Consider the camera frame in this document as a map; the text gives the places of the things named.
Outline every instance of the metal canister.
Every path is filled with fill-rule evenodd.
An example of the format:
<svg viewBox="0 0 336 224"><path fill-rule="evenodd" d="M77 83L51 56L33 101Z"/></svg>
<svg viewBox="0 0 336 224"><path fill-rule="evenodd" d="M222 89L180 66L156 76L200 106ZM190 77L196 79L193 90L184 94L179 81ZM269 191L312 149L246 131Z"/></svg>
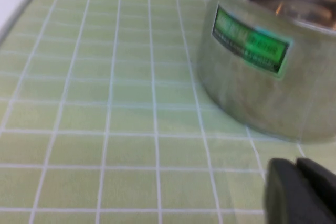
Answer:
<svg viewBox="0 0 336 224"><path fill-rule="evenodd" d="M251 127L336 136L336 0L209 0L198 55L207 93Z"/></svg>

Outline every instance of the tile grid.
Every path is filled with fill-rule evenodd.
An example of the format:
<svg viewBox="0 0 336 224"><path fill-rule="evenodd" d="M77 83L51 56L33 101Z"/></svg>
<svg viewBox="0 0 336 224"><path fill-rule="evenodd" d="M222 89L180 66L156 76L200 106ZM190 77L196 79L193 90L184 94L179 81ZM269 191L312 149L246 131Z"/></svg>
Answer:
<svg viewBox="0 0 336 224"><path fill-rule="evenodd" d="M121 0L118 0L118 10L117 10L117 23L114 32L114 44L118 43L118 30L119 30L119 16L120 16L120 3ZM113 102L113 79L114 79L114 67L116 60L116 51L117 47L113 48L112 53L112 64L111 64L111 73L110 73L110 83L109 83L109 97L108 97L108 105L107 105L107 113L106 113L106 125L105 125L105 136L103 142L103 150L101 157L101 172L100 172L100 181L99 181L99 190L98 190L98 201L97 201L97 213L96 213L96 224L99 224L100 219L100 210L101 210L101 198L103 194L104 187L104 173L106 167L106 155L107 155L107 146L109 142L109 132L110 132L110 122L112 117L112 102Z"/></svg>
<svg viewBox="0 0 336 224"><path fill-rule="evenodd" d="M162 206L161 206L161 182L160 182L160 151L159 151L159 137L158 137L158 117L156 114L156 91L155 91L155 64L153 52L153 37L152 37L152 17L151 17L151 0L148 0L148 20L149 20L149 38L150 38L150 52L151 52L151 75L152 75L152 102L153 102L153 121L154 121L154 140L155 140L155 163L156 163L156 186L157 186L157 203L158 203L158 221L162 224Z"/></svg>
<svg viewBox="0 0 336 224"><path fill-rule="evenodd" d="M247 126L245 126L245 129L246 129L246 132L247 132L247 136L248 136L248 138L250 140L251 146L253 148L253 151L256 154L256 158L257 158L260 174L263 177L263 180L265 181L265 173L264 173L264 170L263 170L263 166L262 166L261 161L260 161L259 153L258 153L258 151L256 149L256 146L254 145L253 138L251 137L250 129Z"/></svg>
<svg viewBox="0 0 336 224"><path fill-rule="evenodd" d="M201 128L202 139L203 139L204 147L205 147L205 150L206 150L207 163L208 163L208 168L209 168L209 175L210 175L210 179L211 179L212 190L213 190L213 194L214 194L214 199L215 199L215 204L216 204L216 209L217 209L217 215L218 215L218 223L223 224L223 217L222 217L222 214L220 212L219 197L218 197L218 193L217 193L217 189L216 189L215 177L214 177L214 173L213 173L213 170L212 170L210 151L209 151L209 147L208 147L208 143L207 143L207 139L206 139L206 135L205 135L205 131L204 131L203 120L202 120L202 115L201 115L201 108L200 108L200 104L198 102L198 96L197 96L196 86L195 86L195 82L194 82L195 79L194 79L194 75L193 75L193 68L192 68L191 59L190 59L190 56L189 56L189 49L188 49L188 45L187 45L187 41L186 41L186 37L185 37L185 33L184 33L184 26L183 26L183 20L182 20L179 0L176 0L176 3L177 3L177 11L179 13L179 18L180 18L180 25L181 25L183 43L184 43L184 47L185 47L185 51L186 51L186 55L187 55L187 59L188 59L188 63L189 63L188 68L189 68L189 73L190 73L190 77L191 77L191 81L192 81L192 87L193 87L193 92L194 92L194 97L195 97L195 102L196 102L196 107L197 107L198 121L199 121L199 124L200 124L199 126Z"/></svg>
<svg viewBox="0 0 336 224"><path fill-rule="evenodd" d="M0 208L1 212L31 212L33 209L31 208ZM61 212L61 213L92 213L95 214L97 212L96 208L38 208L36 212ZM104 208L100 210L100 213L159 213L157 208ZM217 209L183 209L183 208L169 208L162 209L162 213L182 213L182 214L215 214L217 213ZM253 215L262 215L264 214L263 210L244 210L244 209L221 209L222 214L253 214Z"/></svg>
<svg viewBox="0 0 336 224"><path fill-rule="evenodd" d="M85 18L86 18L87 10L88 10L88 7L89 7L89 2L90 2L90 0L87 0L86 8L85 8L85 11L84 11L84 14L83 14L83 17L82 17L78 38L77 38L77 41L76 41L74 53L72 55L72 59L71 59L70 67L69 67L69 70L68 70L66 82L64 84L63 93L62 93L61 100L60 100L59 107L58 107L58 111L57 111L57 115L56 115L56 119L55 119L55 123L54 123L54 128L53 128L53 133L51 135L50 142L49 142L49 145L48 145L48 148L47 148L46 158L45 158L45 162L44 162L44 168L42 170L40 181L38 183L38 187L37 187L37 191L36 191L36 195L35 195L35 200L34 200L34 204L33 204L33 210L30 214L29 224L34 223L35 212L36 212L36 209L38 207L38 201L39 201L39 198L40 198L40 194L41 194L41 190L42 190L42 187L43 187L44 179L45 179L45 176L46 176L46 173L47 173L47 166L48 166L48 163L49 163L51 150L52 150L52 147L53 147L54 142L56 140L57 132L58 132L58 129L59 129L61 116L62 116L62 111L63 111L63 106L64 106L64 102L66 100L69 85L70 85L70 76L71 76L72 68L73 68L75 60L76 60L77 51L78 51L78 48L79 48L79 43L80 43L80 39L81 39L81 35L82 35L84 23L85 23Z"/></svg>
<svg viewBox="0 0 336 224"><path fill-rule="evenodd" d="M57 0L54 0L53 3L52 3L52 5L51 5L51 7L49 9L48 15L47 15L47 17L45 18L45 20L44 20L44 22L42 24L41 30L40 30L40 32L39 32L39 34L37 36L37 39L36 39L35 44L34 44L34 46L32 48L32 51L30 52L30 54L28 56L28 59L27 59L27 62L26 62L25 66L24 66L24 68L22 70L22 73L20 74L19 81L18 81L18 83L17 83L17 85L15 87L15 90L13 92L13 96L11 97L11 99L9 101L6 113L5 113L4 117L3 117L1 125L0 125L0 135L4 131L5 126L6 126L7 122L8 122L9 116L10 116L10 114L12 112L12 109L13 109L13 103L15 102L15 100L18 97L18 94L19 94L20 87L22 85L23 79L24 79L24 77L25 77L25 75L26 75L26 73L28 71L29 64L30 64L30 62L31 62L31 60L32 60L32 58L33 58L33 56L35 54L35 51L36 51L36 49L38 47L38 44L39 44L39 42L42 39L44 30L45 30L45 28L46 28L46 26L48 24L48 21L49 21L49 18L50 18L51 14L52 14L55 6L56 6L56 2L57 2Z"/></svg>

